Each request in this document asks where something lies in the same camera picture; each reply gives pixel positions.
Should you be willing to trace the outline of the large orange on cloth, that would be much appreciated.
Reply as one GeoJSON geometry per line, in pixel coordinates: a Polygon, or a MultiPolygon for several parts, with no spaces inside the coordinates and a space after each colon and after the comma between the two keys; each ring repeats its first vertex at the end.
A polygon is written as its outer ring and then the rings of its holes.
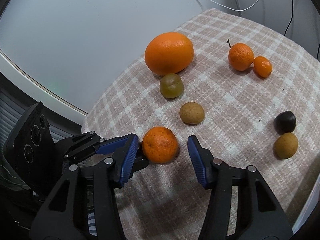
{"type": "Polygon", "coordinates": [[[184,70],[193,58],[193,43],[177,32],[158,35],[148,44],[144,53],[146,66],[160,76],[184,70]]]}

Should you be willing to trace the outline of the tan longan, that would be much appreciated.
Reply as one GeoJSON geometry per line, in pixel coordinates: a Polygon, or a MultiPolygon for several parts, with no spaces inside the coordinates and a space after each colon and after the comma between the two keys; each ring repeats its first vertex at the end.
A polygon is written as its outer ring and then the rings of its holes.
{"type": "Polygon", "coordinates": [[[294,133],[284,133],[273,146],[275,155],[280,159],[289,159],[295,155],[298,150],[298,138],[294,133]]]}
{"type": "Polygon", "coordinates": [[[185,124],[199,124],[205,117],[203,107],[196,102],[183,104],[180,108],[179,115],[185,124]]]}

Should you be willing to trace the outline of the stemmed mandarin orange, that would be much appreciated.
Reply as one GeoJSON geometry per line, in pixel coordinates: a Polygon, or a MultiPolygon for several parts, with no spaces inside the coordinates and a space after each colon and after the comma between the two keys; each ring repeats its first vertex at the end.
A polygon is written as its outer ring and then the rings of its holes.
{"type": "Polygon", "coordinates": [[[229,39],[226,43],[229,45],[228,61],[231,67],[241,72],[247,70],[254,61],[253,50],[244,43],[231,45],[229,39]]]}

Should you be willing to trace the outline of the tan longan beside purple fruit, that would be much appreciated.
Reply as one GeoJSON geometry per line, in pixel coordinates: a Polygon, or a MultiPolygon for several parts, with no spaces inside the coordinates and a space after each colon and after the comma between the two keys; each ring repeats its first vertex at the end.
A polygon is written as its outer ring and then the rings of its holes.
{"type": "Polygon", "coordinates": [[[298,150],[298,138],[294,133],[284,133],[273,146],[275,155],[280,159],[289,159],[295,155],[298,150]]]}

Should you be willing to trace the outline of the dark purple fruit on cloth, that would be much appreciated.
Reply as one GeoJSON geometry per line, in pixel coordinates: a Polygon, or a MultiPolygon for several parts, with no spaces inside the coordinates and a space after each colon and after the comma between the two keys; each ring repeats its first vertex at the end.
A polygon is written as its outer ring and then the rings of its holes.
{"type": "Polygon", "coordinates": [[[291,133],[296,128],[296,116],[291,111],[284,111],[276,116],[273,124],[279,134],[291,133]]]}

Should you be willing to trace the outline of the green-brown round fruit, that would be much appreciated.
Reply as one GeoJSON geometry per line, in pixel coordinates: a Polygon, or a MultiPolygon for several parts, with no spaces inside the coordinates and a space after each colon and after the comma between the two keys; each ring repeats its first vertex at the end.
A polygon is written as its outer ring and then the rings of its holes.
{"type": "Polygon", "coordinates": [[[184,92],[184,85],[179,75],[170,73],[161,78],[159,89],[165,98],[172,99],[184,92]]]}

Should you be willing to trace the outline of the small oval mandarin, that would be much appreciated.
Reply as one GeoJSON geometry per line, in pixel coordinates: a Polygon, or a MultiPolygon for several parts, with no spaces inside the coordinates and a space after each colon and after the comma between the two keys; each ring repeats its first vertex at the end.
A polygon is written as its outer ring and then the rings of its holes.
{"type": "Polygon", "coordinates": [[[272,73],[273,67],[267,58],[257,56],[253,61],[253,70],[260,77],[267,78],[272,73]]]}

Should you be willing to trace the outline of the medium mandarin orange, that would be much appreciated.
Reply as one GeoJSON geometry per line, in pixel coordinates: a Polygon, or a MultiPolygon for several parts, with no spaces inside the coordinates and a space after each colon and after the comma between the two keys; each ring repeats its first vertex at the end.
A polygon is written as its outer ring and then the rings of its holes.
{"type": "Polygon", "coordinates": [[[177,138],[166,127],[153,127],[143,137],[143,153],[152,163],[166,164],[173,161],[178,155],[179,149],[177,138]]]}

